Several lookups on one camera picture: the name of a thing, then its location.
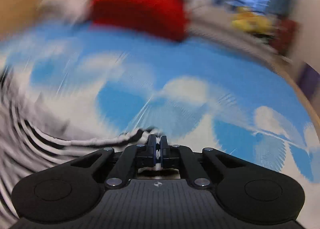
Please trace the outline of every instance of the red fabric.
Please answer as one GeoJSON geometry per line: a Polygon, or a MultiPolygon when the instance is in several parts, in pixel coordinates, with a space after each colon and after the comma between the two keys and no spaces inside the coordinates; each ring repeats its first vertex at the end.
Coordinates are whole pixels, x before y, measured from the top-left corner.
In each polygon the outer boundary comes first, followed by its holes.
{"type": "Polygon", "coordinates": [[[93,0],[94,24],[115,25],[146,31],[180,41],[187,19],[182,0],[93,0]]]}
{"type": "Polygon", "coordinates": [[[275,33],[276,38],[270,41],[270,46],[276,49],[280,55],[285,55],[297,30],[297,22],[289,19],[281,20],[275,33]]]}

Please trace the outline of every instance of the black and white striped cloth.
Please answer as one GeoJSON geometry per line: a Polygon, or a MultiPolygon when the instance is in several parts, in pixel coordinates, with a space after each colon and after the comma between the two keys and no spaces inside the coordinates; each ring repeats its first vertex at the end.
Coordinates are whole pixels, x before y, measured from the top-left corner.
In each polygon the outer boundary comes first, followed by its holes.
{"type": "Polygon", "coordinates": [[[19,94],[10,68],[0,76],[0,100],[0,229],[9,228],[18,219],[11,192],[20,179],[106,146],[122,150],[129,144],[144,144],[150,133],[157,132],[148,128],[113,139],[59,139],[64,125],[57,129],[53,117],[44,117],[19,94]]]}

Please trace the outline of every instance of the blue fabric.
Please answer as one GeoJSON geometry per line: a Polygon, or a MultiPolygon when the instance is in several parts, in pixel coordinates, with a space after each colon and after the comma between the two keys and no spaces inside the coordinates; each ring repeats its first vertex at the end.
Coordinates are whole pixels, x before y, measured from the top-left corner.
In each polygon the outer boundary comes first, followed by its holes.
{"type": "Polygon", "coordinates": [[[17,69],[32,66],[31,90],[68,96],[101,82],[96,118],[115,132],[156,126],[170,143],[216,147],[276,171],[291,154],[320,183],[319,140],[293,89],[239,52],[200,38],[49,22],[1,43],[0,53],[17,69]]]}

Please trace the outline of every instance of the yellow object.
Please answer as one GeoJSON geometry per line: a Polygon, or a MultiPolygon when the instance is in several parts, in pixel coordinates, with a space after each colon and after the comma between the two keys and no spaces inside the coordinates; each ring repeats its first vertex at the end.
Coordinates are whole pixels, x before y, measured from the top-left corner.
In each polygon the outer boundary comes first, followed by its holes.
{"type": "Polygon", "coordinates": [[[232,21],[232,26],[248,33],[267,34],[272,30],[271,21],[261,15],[256,15],[246,7],[237,8],[238,14],[232,21]]]}

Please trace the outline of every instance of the metal screw head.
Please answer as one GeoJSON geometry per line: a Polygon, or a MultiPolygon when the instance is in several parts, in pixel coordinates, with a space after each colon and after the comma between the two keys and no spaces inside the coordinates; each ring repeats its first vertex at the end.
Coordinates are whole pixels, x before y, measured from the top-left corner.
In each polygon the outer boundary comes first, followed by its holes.
{"type": "Polygon", "coordinates": [[[197,186],[208,186],[210,184],[210,181],[208,179],[202,177],[202,178],[197,178],[195,180],[195,184],[197,186]]]}
{"type": "Polygon", "coordinates": [[[122,183],[122,180],[117,177],[112,177],[112,178],[107,179],[106,183],[109,186],[119,186],[122,183]]]}

